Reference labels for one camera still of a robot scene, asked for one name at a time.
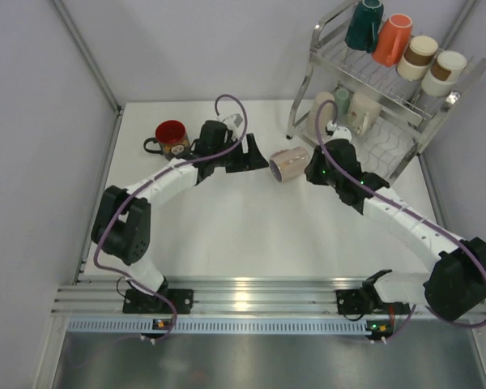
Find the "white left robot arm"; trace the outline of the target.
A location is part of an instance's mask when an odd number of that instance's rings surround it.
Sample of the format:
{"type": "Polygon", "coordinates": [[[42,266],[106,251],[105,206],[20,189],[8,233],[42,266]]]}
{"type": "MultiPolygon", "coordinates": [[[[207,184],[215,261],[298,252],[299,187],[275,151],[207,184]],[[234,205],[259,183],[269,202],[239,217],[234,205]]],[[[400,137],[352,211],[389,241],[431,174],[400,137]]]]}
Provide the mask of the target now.
{"type": "Polygon", "coordinates": [[[206,121],[193,146],[178,152],[161,170],[130,186],[104,191],[92,227],[93,263],[127,280],[132,291],[141,293],[140,302],[149,311],[176,313],[168,297],[168,281],[151,256],[154,211],[218,168],[240,173],[268,165],[254,134],[245,130],[236,137],[226,123],[206,121]]]}

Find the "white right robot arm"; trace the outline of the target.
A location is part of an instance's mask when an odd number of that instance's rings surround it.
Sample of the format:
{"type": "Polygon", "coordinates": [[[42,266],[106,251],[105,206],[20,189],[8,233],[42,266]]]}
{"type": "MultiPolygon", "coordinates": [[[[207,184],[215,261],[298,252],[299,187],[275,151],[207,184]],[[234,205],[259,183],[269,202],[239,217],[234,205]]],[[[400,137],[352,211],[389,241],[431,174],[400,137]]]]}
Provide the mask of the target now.
{"type": "Polygon", "coordinates": [[[342,203],[383,226],[426,269],[386,269],[370,276],[361,287],[367,310],[382,312],[391,303],[421,305],[454,323],[486,300],[486,242],[465,240],[408,206],[386,180],[361,168],[348,140],[317,145],[305,176],[314,185],[332,187],[342,203]]]}

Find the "light teal mug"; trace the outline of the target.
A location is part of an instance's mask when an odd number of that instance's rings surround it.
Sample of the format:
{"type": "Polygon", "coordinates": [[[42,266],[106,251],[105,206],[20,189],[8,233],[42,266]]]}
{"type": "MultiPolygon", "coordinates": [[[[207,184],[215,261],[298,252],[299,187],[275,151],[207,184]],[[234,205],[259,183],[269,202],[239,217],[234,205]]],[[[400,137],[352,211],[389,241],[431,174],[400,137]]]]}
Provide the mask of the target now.
{"type": "Polygon", "coordinates": [[[345,118],[349,109],[351,94],[346,88],[337,88],[335,90],[334,97],[335,103],[339,111],[338,120],[342,121],[345,118]]]}

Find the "pink purple mug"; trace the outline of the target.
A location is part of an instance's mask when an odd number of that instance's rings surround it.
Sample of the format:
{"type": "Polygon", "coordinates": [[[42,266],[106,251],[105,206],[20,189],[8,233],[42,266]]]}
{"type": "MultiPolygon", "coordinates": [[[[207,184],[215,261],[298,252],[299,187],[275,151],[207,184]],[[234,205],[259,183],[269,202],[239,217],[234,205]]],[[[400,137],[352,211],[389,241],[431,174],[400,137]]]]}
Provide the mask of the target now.
{"type": "Polygon", "coordinates": [[[303,174],[309,161],[309,153],[303,147],[294,147],[274,153],[269,166],[276,181],[284,183],[303,174]]]}

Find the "dark teal mug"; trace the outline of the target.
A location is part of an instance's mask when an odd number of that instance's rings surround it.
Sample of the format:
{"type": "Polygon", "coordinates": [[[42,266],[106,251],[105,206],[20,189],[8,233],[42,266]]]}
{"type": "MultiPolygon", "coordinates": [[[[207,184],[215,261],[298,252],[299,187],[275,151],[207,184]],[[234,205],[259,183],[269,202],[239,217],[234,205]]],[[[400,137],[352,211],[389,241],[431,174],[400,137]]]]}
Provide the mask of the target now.
{"type": "Polygon", "coordinates": [[[384,13],[380,0],[362,0],[356,6],[345,43],[350,49],[372,53],[377,48],[379,28],[384,13]]]}

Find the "steel lined paper cup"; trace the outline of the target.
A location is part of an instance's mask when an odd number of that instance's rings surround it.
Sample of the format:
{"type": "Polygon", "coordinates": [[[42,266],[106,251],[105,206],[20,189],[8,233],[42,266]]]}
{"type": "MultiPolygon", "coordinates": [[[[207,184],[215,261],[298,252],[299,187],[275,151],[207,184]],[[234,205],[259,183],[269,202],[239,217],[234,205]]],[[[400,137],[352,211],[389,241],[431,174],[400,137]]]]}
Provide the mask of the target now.
{"type": "Polygon", "coordinates": [[[433,97],[448,95],[466,66],[467,59],[461,53],[442,51],[422,79],[422,90],[433,97]]]}

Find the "small brown white cup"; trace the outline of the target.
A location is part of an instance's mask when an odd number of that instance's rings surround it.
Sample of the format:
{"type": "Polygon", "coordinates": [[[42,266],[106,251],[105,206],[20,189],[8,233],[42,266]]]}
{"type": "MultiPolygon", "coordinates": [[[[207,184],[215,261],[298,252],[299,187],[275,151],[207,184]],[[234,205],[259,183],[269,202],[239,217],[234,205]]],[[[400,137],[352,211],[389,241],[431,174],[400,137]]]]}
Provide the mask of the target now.
{"type": "Polygon", "coordinates": [[[430,36],[419,35],[412,37],[396,66],[398,75],[408,81],[422,79],[428,71],[438,47],[437,41],[430,36]]]}

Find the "orange mug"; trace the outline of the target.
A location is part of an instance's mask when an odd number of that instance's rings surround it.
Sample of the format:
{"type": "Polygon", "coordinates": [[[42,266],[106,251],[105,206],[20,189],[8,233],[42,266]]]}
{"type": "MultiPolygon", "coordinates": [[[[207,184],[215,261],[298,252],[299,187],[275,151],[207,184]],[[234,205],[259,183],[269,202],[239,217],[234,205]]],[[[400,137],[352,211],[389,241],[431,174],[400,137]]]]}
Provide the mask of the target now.
{"type": "Polygon", "coordinates": [[[373,60],[387,67],[398,64],[410,40],[411,30],[412,19],[408,15],[391,15],[379,32],[373,60]]]}

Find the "red skull mug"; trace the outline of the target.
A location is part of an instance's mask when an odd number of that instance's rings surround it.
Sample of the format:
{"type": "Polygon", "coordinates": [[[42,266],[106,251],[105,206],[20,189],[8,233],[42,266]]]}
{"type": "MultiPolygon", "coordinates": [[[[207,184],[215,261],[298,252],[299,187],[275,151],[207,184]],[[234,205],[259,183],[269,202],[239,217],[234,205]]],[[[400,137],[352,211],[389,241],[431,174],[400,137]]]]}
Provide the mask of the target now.
{"type": "Polygon", "coordinates": [[[143,142],[143,150],[150,154],[162,155],[171,160],[191,149],[191,142],[182,122],[168,120],[161,122],[155,135],[143,142]]]}

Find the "green interior floral mug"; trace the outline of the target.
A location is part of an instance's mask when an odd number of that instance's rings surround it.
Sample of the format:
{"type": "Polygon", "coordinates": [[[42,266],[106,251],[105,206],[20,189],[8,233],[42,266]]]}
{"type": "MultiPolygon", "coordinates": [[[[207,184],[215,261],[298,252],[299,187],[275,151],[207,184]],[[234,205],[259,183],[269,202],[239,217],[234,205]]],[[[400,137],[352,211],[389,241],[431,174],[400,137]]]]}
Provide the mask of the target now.
{"type": "Polygon", "coordinates": [[[382,106],[363,93],[356,92],[347,111],[347,126],[358,137],[371,129],[382,111],[382,106]]]}

